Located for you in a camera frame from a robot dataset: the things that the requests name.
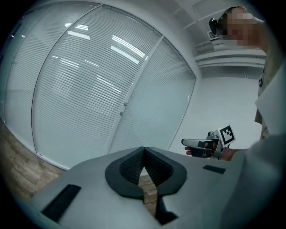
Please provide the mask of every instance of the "air vent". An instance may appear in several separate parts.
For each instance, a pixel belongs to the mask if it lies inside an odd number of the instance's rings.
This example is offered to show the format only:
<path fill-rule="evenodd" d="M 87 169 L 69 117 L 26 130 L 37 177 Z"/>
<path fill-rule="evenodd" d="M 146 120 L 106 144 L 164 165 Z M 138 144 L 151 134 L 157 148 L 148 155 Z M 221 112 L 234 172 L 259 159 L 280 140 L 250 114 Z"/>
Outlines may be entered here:
<path fill-rule="evenodd" d="M 214 35 L 211 31 L 207 32 L 207 34 L 209 35 L 210 40 L 215 40 L 215 39 L 219 39 L 218 35 Z"/>

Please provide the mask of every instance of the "hand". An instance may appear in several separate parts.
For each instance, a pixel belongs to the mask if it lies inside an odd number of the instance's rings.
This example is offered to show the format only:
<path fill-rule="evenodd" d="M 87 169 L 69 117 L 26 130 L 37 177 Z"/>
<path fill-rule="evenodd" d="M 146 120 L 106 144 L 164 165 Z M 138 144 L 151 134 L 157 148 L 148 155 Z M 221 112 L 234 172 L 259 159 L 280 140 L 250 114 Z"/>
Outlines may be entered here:
<path fill-rule="evenodd" d="M 214 143 L 214 145 L 213 145 L 213 153 L 215 152 L 216 148 L 217 148 L 217 144 Z M 185 147 L 185 150 L 187 150 L 186 151 L 187 155 L 192 155 L 189 147 Z M 238 149 L 231 149 L 231 148 L 225 147 L 223 149 L 223 152 L 222 152 L 222 155 L 221 155 L 220 159 L 223 160 L 223 161 L 230 161 L 236 151 L 238 151 Z"/>

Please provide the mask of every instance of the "hair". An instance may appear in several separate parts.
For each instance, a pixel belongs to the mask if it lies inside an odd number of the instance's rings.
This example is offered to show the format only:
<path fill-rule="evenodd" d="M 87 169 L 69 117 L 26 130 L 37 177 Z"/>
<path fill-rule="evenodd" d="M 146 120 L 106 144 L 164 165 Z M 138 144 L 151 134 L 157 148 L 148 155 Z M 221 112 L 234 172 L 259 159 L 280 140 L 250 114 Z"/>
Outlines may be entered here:
<path fill-rule="evenodd" d="M 227 36 L 227 17 L 229 13 L 232 13 L 233 9 L 237 7 L 230 7 L 224 11 L 223 15 L 218 20 L 218 34 L 222 36 Z"/>

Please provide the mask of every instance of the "floor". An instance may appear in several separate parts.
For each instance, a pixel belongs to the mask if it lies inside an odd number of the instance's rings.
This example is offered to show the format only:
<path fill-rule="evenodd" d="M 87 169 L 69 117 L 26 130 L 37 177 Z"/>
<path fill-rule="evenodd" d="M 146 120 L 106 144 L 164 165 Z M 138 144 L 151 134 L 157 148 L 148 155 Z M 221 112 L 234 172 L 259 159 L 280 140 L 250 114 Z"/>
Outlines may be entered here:
<path fill-rule="evenodd" d="M 0 172 L 10 192 L 23 201 L 64 173 L 27 150 L 0 120 Z M 155 215 L 157 188 L 149 176 L 139 180 L 144 191 L 144 204 Z"/>

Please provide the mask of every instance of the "black slot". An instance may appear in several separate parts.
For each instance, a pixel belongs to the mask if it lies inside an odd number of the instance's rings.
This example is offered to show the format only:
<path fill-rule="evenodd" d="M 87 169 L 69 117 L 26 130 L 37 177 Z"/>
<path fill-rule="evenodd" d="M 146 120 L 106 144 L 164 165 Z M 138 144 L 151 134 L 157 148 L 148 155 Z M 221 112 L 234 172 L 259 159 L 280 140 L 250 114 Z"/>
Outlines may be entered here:
<path fill-rule="evenodd" d="M 211 166 L 211 165 L 205 165 L 203 167 L 203 169 L 218 173 L 218 174 L 224 174 L 225 169 L 223 168 L 219 168 L 219 167 L 215 167 L 215 166 Z"/>
<path fill-rule="evenodd" d="M 42 211 L 42 214 L 51 220 L 58 222 L 80 189 L 81 187 L 78 187 L 77 185 L 67 185 Z"/>

